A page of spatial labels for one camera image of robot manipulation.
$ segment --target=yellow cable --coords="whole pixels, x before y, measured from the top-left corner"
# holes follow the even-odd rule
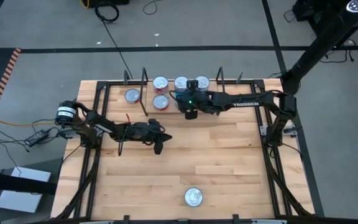
[[[90,0],[87,0],[86,6],[84,5],[84,2],[83,2],[82,0],[80,0],[80,3],[81,3],[81,5],[82,5],[82,7],[84,7],[85,9],[89,9],[89,7],[90,7]]]
[[[55,125],[55,123],[14,124],[14,123],[9,123],[6,121],[1,121],[1,120],[0,120],[0,123],[6,124],[6,125],[11,125],[11,126],[19,126],[19,127],[36,126],[36,125]]]

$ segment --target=red label can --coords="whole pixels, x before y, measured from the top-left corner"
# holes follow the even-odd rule
[[[165,77],[156,77],[153,80],[154,92],[156,94],[168,93],[168,79]]]

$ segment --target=can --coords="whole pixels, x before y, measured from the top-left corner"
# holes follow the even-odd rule
[[[198,80],[198,90],[199,91],[207,91],[209,87],[209,78],[204,75],[199,75],[196,77]]]
[[[156,110],[163,111],[169,106],[169,99],[164,95],[157,95],[153,99],[153,105]]]
[[[174,86],[175,86],[175,92],[176,93],[183,93],[187,89],[187,81],[189,79],[187,77],[177,77],[175,79]]]
[[[191,207],[197,207],[203,202],[203,193],[200,189],[192,187],[185,193],[185,201]]]
[[[155,77],[153,80],[153,86],[156,94],[168,93],[168,79],[165,77]]]
[[[140,93],[137,89],[129,89],[125,92],[125,100],[130,104],[139,102]]]

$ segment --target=orange and black striped tape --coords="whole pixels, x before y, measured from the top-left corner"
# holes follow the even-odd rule
[[[13,68],[15,67],[15,63],[16,63],[17,58],[19,57],[21,51],[22,51],[21,49],[15,49],[13,51],[13,54],[11,55],[11,59],[9,60],[7,66],[5,68],[4,75],[2,76],[1,81],[0,81],[0,99],[2,97],[2,93],[5,90],[7,82],[9,81],[9,78],[11,77]]]

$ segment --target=floor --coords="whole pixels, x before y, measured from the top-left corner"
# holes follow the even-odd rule
[[[151,16],[142,12],[147,3],[132,0],[119,6],[120,18],[108,25],[118,46],[124,47],[134,78],[140,78],[142,67],[150,77],[213,77],[219,66],[225,77],[243,73],[243,78],[265,78],[280,71],[275,50],[291,68],[315,38],[307,23],[284,20],[295,0],[166,0],[157,3],[158,11]],[[273,46],[263,3],[270,8],[281,48]],[[0,48],[22,49],[0,100],[0,119],[31,123],[54,118],[59,102],[76,97],[81,80],[122,78],[125,67],[103,24],[78,1],[0,0],[0,5]],[[153,5],[149,7],[146,10],[153,11]],[[358,44],[358,31],[352,39]],[[328,217],[358,218],[358,50],[352,56],[355,62],[317,64],[296,95]],[[343,58],[343,51],[329,56]],[[33,133],[31,128],[2,124],[0,130],[16,139]],[[65,141],[57,139],[30,152],[8,146],[16,164],[26,166],[60,159]],[[12,167],[0,145],[0,169]],[[47,216],[46,208],[4,223]]]

